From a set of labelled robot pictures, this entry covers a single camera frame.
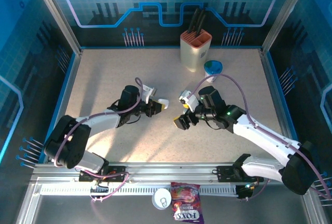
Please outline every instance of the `knife block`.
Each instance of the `knife block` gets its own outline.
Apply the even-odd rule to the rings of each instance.
[[[180,36],[181,63],[191,72],[203,66],[212,40],[212,36],[203,29],[198,37],[195,36],[196,32],[188,34],[187,31]]]

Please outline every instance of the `enclosure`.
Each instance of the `enclosure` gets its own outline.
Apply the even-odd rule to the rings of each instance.
[[[0,0],[0,8],[1,223],[177,223],[151,203],[170,181],[202,185],[206,223],[331,223],[331,200],[277,181],[253,201],[222,197],[246,183],[219,183],[216,166],[272,155],[203,121],[183,131],[173,119],[184,112],[179,95],[204,78],[203,66],[191,72],[180,60],[180,36],[204,9],[207,59],[239,83],[257,121],[317,147],[330,187],[332,0]],[[54,167],[43,146],[62,116],[104,111],[135,77],[169,106],[89,138],[87,151],[130,174],[115,196],[93,202],[80,172]],[[231,81],[211,85],[243,108]],[[313,186],[324,192],[318,179]]]

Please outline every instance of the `glass panel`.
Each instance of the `glass panel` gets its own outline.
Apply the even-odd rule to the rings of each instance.
[[[270,52],[298,138],[317,145],[331,177],[332,0],[299,0]]]
[[[57,0],[82,46],[170,46],[197,7],[212,45],[261,46],[285,0]]]
[[[72,50],[43,0],[0,0],[1,222],[15,223]]]

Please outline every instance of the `fox's candy bag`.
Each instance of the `fox's candy bag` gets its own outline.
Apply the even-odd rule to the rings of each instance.
[[[199,187],[196,184],[171,183],[174,219],[189,223],[204,224]]]

